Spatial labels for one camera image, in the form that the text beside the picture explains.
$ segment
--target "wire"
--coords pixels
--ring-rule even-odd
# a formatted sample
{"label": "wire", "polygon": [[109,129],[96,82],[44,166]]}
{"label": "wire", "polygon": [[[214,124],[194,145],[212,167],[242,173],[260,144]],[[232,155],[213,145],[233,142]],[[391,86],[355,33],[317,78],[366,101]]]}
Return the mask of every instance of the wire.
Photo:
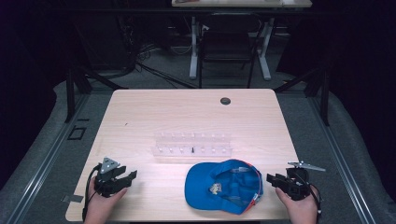
{"label": "wire", "polygon": [[[295,174],[295,176],[297,176],[300,179],[301,182],[303,182],[304,185],[306,185],[308,187],[309,192],[312,194],[312,196],[315,199],[315,203],[317,204],[317,208],[318,208],[318,214],[317,214],[317,223],[318,223],[319,219],[320,219],[320,216],[321,216],[321,207],[320,207],[321,197],[320,197],[320,192],[319,192],[318,188],[315,185],[307,183],[299,175],[297,175],[296,172],[294,172],[294,174]],[[318,191],[319,199],[318,199],[317,195],[315,194],[315,192],[311,189],[310,186],[314,187]]]}
{"label": "wire", "polygon": [[87,186],[85,187],[85,203],[84,203],[84,208],[82,209],[82,221],[85,221],[85,217],[87,216],[87,212],[88,212],[88,204],[89,204],[91,198],[93,197],[93,195],[95,195],[95,193],[97,192],[97,191],[96,191],[96,192],[90,197],[90,199],[88,199],[88,193],[89,193],[89,190],[90,190],[90,183],[91,183],[91,179],[92,179],[93,172],[99,171],[99,169],[100,169],[101,166],[102,166],[102,165],[99,163],[98,165],[96,165],[95,167],[93,167],[91,173],[90,173],[89,176],[88,176]]}
{"label": "wire", "polygon": [[171,82],[175,82],[175,83],[177,83],[179,85],[182,85],[184,87],[187,87],[189,89],[196,89],[197,88],[196,86],[193,86],[190,83],[187,83],[187,82],[185,82],[185,81],[183,81],[183,80],[181,80],[179,78],[176,78],[176,77],[173,77],[173,76],[171,76],[169,74],[166,74],[165,72],[158,71],[156,69],[150,68],[150,67],[148,67],[148,66],[146,66],[146,65],[144,65],[144,64],[142,64],[140,62],[136,62],[136,64],[139,65],[142,69],[150,72],[152,75],[165,79],[169,84],[171,84],[175,88],[176,88],[176,86],[173,83],[171,83]]}

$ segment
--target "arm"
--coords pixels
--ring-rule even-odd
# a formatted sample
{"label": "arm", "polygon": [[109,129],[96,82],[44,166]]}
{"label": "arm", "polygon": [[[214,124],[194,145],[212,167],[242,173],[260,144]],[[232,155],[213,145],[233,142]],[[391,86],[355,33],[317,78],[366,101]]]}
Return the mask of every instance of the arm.
{"label": "arm", "polygon": [[120,192],[114,194],[109,198],[102,197],[101,195],[95,193],[94,190],[94,180],[95,177],[91,179],[89,193],[90,197],[92,196],[89,205],[88,212],[85,218],[85,224],[101,224],[106,223],[108,217],[113,211],[113,207],[116,203],[122,198],[122,196],[126,193],[127,188],[122,189]]}
{"label": "arm", "polygon": [[[311,189],[318,196],[318,191],[311,186]],[[280,188],[276,188],[276,194],[279,200],[285,204],[292,224],[316,224],[318,208],[314,197],[311,195],[300,201],[292,200],[288,194]]]}

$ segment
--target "table top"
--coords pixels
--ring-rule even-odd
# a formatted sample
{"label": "table top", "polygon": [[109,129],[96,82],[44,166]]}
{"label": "table top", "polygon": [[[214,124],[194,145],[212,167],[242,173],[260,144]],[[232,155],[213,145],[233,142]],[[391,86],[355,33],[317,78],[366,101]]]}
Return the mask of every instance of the table top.
{"label": "table top", "polygon": [[192,0],[178,3],[173,7],[311,7],[310,0]]}
{"label": "table top", "polygon": [[[222,98],[230,103],[224,105]],[[231,157],[160,157],[151,149],[156,133],[227,133]],[[287,219],[288,214],[267,174],[286,174],[288,161],[297,161],[290,134],[272,90],[120,90],[114,91],[90,155],[76,187],[84,195],[92,168],[108,156],[137,170],[128,192],[116,205],[110,220],[208,221]],[[202,161],[238,159],[262,173],[264,194],[246,213],[189,207],[184,183],[190,168]],[[66,218],[81,221],[83,203],[69,204]]]}

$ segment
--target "blue cap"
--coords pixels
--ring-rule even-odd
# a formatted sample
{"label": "blue cap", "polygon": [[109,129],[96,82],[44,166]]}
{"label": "blue cap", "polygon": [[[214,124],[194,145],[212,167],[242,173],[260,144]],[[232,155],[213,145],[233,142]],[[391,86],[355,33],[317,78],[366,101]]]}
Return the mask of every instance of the blue cap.
{"label": "blue cap", "polygon": [[184,194],[193,208],[240,215],[262,196],[262,174],[245,161],[198,163],[187,173]]}

